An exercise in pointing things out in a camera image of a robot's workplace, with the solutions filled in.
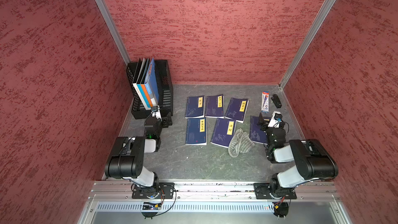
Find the grey fluffy cleaning cloth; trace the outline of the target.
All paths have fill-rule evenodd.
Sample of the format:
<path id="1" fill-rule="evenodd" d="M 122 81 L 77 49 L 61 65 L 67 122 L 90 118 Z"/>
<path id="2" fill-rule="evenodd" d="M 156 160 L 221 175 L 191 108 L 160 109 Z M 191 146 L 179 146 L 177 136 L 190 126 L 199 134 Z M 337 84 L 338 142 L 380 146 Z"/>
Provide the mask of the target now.
<path id="1" fill-rule="evenodd" d="M 231 139 L 228 152 L 232 158 L 236 158 L 241 153 L 248 153 L 254 146 L 255 144 L 250 139 L 249 134 L 242 129 L 238 129 Z"/>

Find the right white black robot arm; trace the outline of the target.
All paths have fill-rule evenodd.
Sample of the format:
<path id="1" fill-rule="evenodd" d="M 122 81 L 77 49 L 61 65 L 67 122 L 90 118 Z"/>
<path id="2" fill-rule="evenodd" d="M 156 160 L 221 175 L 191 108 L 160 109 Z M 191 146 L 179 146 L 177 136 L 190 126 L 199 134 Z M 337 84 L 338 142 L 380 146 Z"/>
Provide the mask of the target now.
<path id="1" fill-rule="evenodd" d="M 259 114 L 258 126 L 267 138 L 264 146 L 268 161 L 272 164 L 293 162 L 295 166 L 272 175 L 268 183 L 255 184 L 257 199 L 295 200 L 295 189 L 299 185 L 314 180 L 332 180 L 338 175 L 337 164 L 318 140 L 287 141 L 286 125 L 280 112 L 274 112 L 271 117 Z"/>

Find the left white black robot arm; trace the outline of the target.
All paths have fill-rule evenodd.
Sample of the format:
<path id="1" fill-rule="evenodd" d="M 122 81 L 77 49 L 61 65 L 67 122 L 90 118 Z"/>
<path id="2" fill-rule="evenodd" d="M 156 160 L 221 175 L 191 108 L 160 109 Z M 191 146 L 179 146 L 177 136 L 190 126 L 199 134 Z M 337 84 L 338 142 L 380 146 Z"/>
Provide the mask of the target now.
<path id="1" fill-rule="evenodd" d="M 104 173 L 107 178 L 131 182 L 133 199 L 164 200 L 174 197 L 174 184 L 159 182 L 157 174 L 144 167 L 144 155 L 159 151 L 161 132 L 170 125 L 171 113 L 164 118 L 149 116 L 144 123 L 143 136 L 116 138 Z"/>

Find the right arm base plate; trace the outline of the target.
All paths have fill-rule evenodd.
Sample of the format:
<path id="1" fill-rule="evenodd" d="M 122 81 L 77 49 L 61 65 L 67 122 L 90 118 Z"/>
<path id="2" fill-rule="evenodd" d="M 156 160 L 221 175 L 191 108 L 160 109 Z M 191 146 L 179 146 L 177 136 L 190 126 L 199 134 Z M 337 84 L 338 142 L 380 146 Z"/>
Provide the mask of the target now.
<path id="1" fill-rule="evenodd" d="M 254 193 L 257 200 L 296 200 L 294 188 L 271 186 L 270 183 L 254 183 Z"/>

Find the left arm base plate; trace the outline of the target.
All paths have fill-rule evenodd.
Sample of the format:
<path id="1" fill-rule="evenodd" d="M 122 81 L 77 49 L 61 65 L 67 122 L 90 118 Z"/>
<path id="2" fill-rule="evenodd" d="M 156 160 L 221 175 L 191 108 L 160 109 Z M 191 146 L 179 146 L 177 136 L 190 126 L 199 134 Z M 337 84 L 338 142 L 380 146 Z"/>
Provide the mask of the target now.
<path id="1" fill-rule="evenodd" d="M 175 184 L 174 183 L 158 183 L 152 187 L 139 187 L 134 185 L 132 188 L 132 199 L 144 200 L 169 200 L 174 198 Z"/>

